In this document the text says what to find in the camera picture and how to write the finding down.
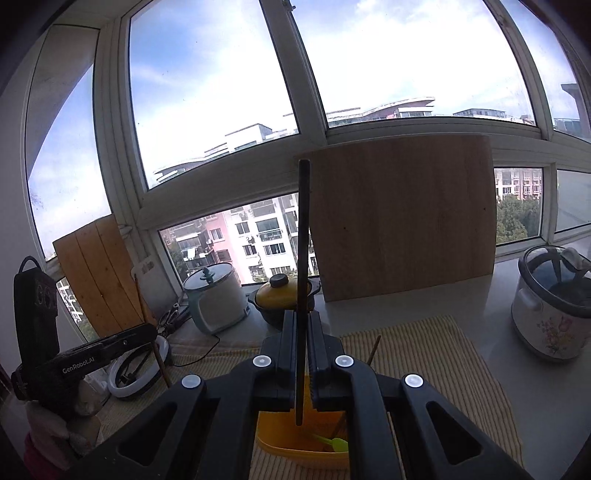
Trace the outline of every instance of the yellow container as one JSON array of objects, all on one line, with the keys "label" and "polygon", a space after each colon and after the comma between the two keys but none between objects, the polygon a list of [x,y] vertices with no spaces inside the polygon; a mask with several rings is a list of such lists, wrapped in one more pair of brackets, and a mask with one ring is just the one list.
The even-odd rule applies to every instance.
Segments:
[{"label": "yellow container", "polygon": [[312,408],[310,379],[304,384],[304,418],[301,427],[296,425],[296,411],[259,413],[256,440],[264,451],[282,456],[308,468],[345,470],[349,468],[349,454],[323,452],[324,443],[312,434],[330,437],[341,411],[320,412]]}]

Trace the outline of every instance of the pot lid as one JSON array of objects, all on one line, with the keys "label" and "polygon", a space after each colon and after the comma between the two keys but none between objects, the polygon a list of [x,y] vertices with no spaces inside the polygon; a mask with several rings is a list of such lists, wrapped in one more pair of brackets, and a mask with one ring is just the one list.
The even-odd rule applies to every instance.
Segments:
[{"label": "pot lid", "polygon": [[591,317],[591,262],[574,248],[533,247],[519,261],[527,285],[562,312]]},{"label": "pot lid", "polygon": [[[311,285],[308,281],[308,293]],[[256,293],[256,304],[263,309],[290,309],[297,303],[297,278],[284,273],[273,275]]]},{"label": "pot lid", "polygon": [[211,288],[232,273],[232,270],[232,264],[229,263],[217,263],[209,267],[203,267],[201,270],[192,273],[183,282],[183,288],[192,291]]}]

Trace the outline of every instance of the black pot handle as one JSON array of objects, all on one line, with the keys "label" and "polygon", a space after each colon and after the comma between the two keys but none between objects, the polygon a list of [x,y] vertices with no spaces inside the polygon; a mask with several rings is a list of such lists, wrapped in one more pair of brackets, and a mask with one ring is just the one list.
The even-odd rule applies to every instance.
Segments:
[{"label": "black pot handle", "polygon": [[255,302],[255,297],[256,297],[256,293],[258,292],[258,289],[253,290],[252,292],[250,292],[248,294],[248,301],[250,303],[252,303],[254,306],[256,306],[256,302]]},{"label": "black pot handle", "polygon": [[309,278],[310,280],[310,284],[311,284],[311,290],[310,293],[308,293],[308,296],[314,296],[316,295],[319,291],[320,291],[320,280],[312,280],[311,278]]}]

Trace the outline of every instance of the cutting board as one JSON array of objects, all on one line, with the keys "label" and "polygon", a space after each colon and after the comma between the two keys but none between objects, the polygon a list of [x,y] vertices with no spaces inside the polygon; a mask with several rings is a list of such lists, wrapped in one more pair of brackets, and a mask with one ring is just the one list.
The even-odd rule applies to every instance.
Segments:
[{"label": "cutting board", "polygon": [[492,274],[487,136],[351,142],[300,158],[311,162],[310,232],[326,301]]},{"label": "cutting board", "polygon": [[[142,323],[140,299],[131,277],[133,263],[113,215],[53,242],[61,269],[100,337]],[[155,324],[144,304],[148,321]]]}]

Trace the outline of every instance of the yellow pot lid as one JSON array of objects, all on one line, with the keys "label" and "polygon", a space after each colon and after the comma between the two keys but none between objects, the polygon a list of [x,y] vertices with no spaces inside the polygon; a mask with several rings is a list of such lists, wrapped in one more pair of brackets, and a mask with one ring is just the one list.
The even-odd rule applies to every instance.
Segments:
[{"label": "yellow pot lid", "polygon": [[[310,282],[307,290],[310,293]],[[297,278],[289,278],[284,273],[273,275],[259,288],[255,298],[263,309],[293,309],[297,303]]]}]

